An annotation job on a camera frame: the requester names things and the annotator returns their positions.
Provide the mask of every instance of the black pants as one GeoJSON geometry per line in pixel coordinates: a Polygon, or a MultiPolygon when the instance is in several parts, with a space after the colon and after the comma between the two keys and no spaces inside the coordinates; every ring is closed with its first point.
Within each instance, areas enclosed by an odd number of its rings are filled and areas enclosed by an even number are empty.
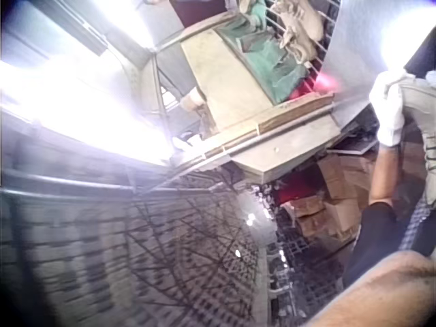
{"type": "MultiPolygon", "coordinates": [[[[362,213],[360,233],[343,274],[344,287],[350,286],[380,260],[399,250],[407,225],[396,220],[391,206],[377,202],[362,213]]],[[[429,256],[436,246],[436,211],[418,227],[411,250],[429,256]]]]}

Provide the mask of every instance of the hand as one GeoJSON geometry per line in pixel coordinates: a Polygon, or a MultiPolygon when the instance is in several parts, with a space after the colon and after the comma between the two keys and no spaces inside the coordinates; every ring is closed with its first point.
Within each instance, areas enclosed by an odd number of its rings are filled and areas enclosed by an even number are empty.
{"type": "Polygon", "coordinates": [[[394,146],[401,141],[401,130],[404,126],[403,96],[398,82],[405,75],[405,70],[383,72],[377,77],[369,93],[369,101],[380,123],[377,137],[386,146],[394,146]]]}

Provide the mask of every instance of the skin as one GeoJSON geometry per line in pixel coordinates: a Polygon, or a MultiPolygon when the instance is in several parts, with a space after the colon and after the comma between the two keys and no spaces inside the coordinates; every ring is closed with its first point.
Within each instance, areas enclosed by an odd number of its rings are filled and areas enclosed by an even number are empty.
{"type": "MultiPolygon", "coordinates": [[[[385,202],[399,179],[399,148],[380,145],[369,204],[385,202]]],[[[436,313],[436,262],[414,251],[380,261],[305,326],[414,327],[436,313]]]]}
{"type": "Polygon", "coordinates": [[[380,145],[375,162],[369,204],[385,202],[392,206],[392,197],[399,179],[399,148],[380,145]]]}

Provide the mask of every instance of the metal railing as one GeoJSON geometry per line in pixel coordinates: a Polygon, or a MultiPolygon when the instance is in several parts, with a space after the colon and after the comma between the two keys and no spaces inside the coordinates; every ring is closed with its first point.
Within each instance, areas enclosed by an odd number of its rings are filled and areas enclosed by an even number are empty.
{"type": "MultiPolygon", "coordinates": [[[[308,92],[313,91],[313,87],[316,83],[316,79],[318,74],[320,73],[322,64],[324,63],[324,57],[328,51],[328,46],[330,44],[330,39],[332,37],[332,32],[334,30],[334,25],[336,23],[336,19],[339,13],[339,8],[341,6],[341,0],[320,0],[325,1],[329,4],[326,12],[318,11],[323,20],[324,26],[324,36],[323,38],[317,42],[313,41],[315,48],[317,50],[317,56],[312,61],[308,61],[305,63],[305,67],[307,69],[307,77],[304,79],[303,84],[308,92]]],[[[286,29],[281,22],[279,15],[270,9],[272,4],[276,3],[276,0],[266,0],[267,11],[269,14],[275,16],[275,20],[271,17],[266,17],[267,25],[272,27],[276,31],[276,36],[278,38],[283,37],[283,34],[286,32],[286,29]]]]}

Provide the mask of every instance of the green cloth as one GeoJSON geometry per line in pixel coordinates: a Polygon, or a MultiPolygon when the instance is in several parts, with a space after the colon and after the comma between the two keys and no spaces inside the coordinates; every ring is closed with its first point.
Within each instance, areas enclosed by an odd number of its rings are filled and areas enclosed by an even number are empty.
{"type": "MultiPolygon", "coordinates": [[[[253,13],[255,6],[250,14],[262,21],[265,9],[259,4],[253,13]]],[[[279,41],[264,27],[252,27],[243,15],[215,30],[242,57],[274,105],[285,101],[306,77],[304,65],[297,64],[292,54],[280,49],[279,41]]]]}

